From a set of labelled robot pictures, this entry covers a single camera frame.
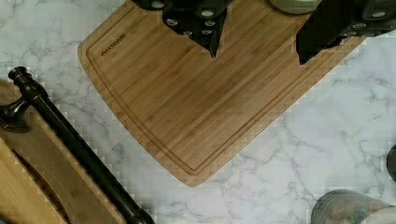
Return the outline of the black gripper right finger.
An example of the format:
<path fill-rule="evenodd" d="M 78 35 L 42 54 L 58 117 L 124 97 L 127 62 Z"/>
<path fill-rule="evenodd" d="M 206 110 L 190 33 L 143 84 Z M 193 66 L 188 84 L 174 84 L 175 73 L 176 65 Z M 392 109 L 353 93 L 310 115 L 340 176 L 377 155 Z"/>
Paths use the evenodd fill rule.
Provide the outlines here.
<path fill-rule="evenodd" d="M 352 36 L 395 30 L 396 0 L 322 0 L 296 35 L 300 64 Z"/>

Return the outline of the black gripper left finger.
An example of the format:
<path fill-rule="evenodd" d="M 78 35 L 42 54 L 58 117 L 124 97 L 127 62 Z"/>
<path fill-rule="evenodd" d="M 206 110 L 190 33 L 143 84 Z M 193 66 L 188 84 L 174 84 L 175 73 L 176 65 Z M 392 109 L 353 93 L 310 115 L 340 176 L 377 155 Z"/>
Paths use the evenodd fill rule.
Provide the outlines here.
<path fill-rule="evenodd" d="M 227 7 L 233 0 L 132 0 L 142 9 L 160 10 L 163 23 L 208 50 L 215 58 L 219 49 Z"/>

